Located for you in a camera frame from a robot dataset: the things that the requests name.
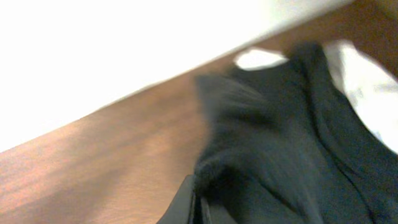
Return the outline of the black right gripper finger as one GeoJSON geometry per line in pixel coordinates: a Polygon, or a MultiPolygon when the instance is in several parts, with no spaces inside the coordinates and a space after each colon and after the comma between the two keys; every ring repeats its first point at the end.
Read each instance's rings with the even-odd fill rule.
{"type": "Polygon", "coordinates": [[[194,224],[195,194],[193,176],[184,178],[169,207],[157,224],[194,224]]]}

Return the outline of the dark green t-shirt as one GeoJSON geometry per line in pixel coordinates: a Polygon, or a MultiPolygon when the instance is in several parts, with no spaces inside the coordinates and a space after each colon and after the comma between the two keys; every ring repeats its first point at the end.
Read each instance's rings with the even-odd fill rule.
{"type": "Polygon", "coordinates": [[[196,80],[210,136],[193,188],[236,223],[396,223],[397,82],[349,42],[196,80]]]}

